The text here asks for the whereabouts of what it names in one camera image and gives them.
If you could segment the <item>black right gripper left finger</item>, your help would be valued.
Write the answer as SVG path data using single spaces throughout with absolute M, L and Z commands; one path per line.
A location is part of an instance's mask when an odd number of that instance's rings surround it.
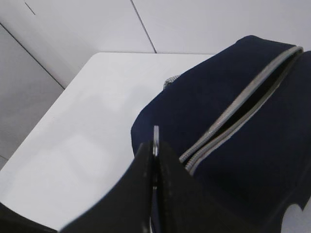
M 142 143 L 130 167 L 115 186 L 61 232 L 150 232 L 153 159 L 152 143 Z

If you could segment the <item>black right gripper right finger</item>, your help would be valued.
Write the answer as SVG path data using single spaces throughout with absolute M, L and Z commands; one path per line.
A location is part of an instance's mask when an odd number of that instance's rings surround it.
M 183 168 L 166 142 L 158 146 L 157 214 L 161 233 L 279 233 L 284 210 L 262 222 L 220 204 Z

